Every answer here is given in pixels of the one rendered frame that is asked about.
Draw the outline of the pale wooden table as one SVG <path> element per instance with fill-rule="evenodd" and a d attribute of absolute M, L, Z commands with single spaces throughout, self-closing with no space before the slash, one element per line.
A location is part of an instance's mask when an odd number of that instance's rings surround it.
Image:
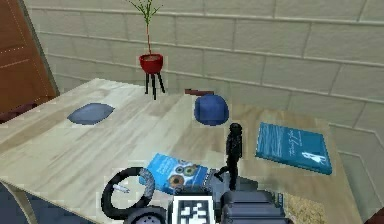
<path fill-rule="evenodd" d="M 141 86 L 94 79 L 0 125 L 0 182 L 98 224 L 116 224 L 102 213 L 100 198 L 118 171 L 146 166 L 157 153 L 211 168 L 224 165 L 228 127 L 198 123 L 194 101 L 190 95 L 154 100 Z M 108 104 L 114 111 L 95 125 L 67 119 L 89 103 Z M 362 224 L 326 121 L 252 105 L 229 107 L 231 121 L 243 127 L 241 176 L 263 188 L 321 203 L 328 224 Z M 321 175 L 256 158 L 261 122 L 322 134 L 332 173 Z"/>

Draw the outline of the tan speckled cloth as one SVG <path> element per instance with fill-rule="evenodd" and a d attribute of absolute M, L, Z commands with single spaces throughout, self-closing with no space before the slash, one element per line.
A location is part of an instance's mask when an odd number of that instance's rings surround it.
<path fill-rule="evenodd" d="M 327 224 L 321 203 L 284 193 L 284 210 L 294 224 Z"/>

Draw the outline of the blue book with white print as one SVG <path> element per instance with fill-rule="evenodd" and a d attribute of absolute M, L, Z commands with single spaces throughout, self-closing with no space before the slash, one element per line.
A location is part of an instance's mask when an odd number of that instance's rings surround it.
<path fill-rule="evenodd" d="M 332 164 L 322 134 L 261 122 L 255 156 L 330 175 Z"/>

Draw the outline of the grey-blue flat cushion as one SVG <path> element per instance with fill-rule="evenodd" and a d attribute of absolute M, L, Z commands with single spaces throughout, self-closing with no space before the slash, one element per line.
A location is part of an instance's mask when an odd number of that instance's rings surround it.
<path fill-rule="evenodd" d="M 89 103 L 73 111 L 67 119 L 74 124 L 95 125 L 106 119 L 114 107 L 103 103 Z"/>

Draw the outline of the blue round bowl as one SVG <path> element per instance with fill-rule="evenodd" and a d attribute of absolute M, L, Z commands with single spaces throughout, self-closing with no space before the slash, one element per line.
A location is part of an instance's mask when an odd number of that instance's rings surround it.
<path fill-rule="evenodd" d="M 195 119 L 201 124 L 217 126 L 225 123 L 229 118 L 226 101 L 219 95 L 207 94 L 195 101 Z"/>

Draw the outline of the black figure statue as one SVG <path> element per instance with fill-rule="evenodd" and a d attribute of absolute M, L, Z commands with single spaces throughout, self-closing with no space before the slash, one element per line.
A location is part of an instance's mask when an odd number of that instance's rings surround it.
<path fill-rule="evenodd" d="M 239 123 L 232 123 L 226 140 L 226 165 L 214 174 L 217 179 L 223 181 L 221 175 L 228 172 L 230 175 L 229 189 L 231 191 L 236 189 L 238 161 L 242 157 L 242 146 L 242 126 Z"/>

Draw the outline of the blue book with circles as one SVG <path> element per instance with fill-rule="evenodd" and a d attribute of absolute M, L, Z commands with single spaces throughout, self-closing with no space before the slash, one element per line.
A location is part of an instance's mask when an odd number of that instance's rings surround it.
<path fill-rule="evenodd" d="M 202 186 L 208 174 L 208 168 L 189 161 L 157 153 L 147 169 L 155 180 L 155 189 L 173 195 L 175 189 L 182 186 Z"/>

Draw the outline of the brown room door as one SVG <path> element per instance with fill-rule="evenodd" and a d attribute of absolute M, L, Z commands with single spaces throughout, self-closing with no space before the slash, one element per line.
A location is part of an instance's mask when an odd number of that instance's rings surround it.
<path fill-rule="evenodd" d="M 0 0 L 0 112 L 59 95 L 23 0 Z"/>

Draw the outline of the plant in red pot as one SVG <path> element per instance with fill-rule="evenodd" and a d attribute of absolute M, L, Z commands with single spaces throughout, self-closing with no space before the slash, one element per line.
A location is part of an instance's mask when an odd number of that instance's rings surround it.
<path fill-rule="evenodd" d="M 156 82 L 159 82 L 160 90 L 165 92 L 165 87 L 161 75 L 161 70 L 164 64 L 164 57 L 160 53 L 152 51 L 150 39 L 150 22 L 152 17 L 158 12 L 161 6 L 154 6 L 153 0 L 127 0 L 136 10 L 142 15 L 145 23 L 146 41 L 148 46 L 148 53 L 139 56 L 139 63 L 141 69 L 145 73 L 145 93 L 149 93 L 149 88 L 152 88 L 153 99 L 157 99 Z"/>

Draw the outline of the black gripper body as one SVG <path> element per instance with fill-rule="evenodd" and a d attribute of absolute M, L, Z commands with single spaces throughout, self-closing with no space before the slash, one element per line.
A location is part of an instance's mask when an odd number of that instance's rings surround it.
<path fill-rule="evenodd" d="M 160 206 L 139 208 L 125 219 L 125 224 L 167 224 L 167 211 Z"/>

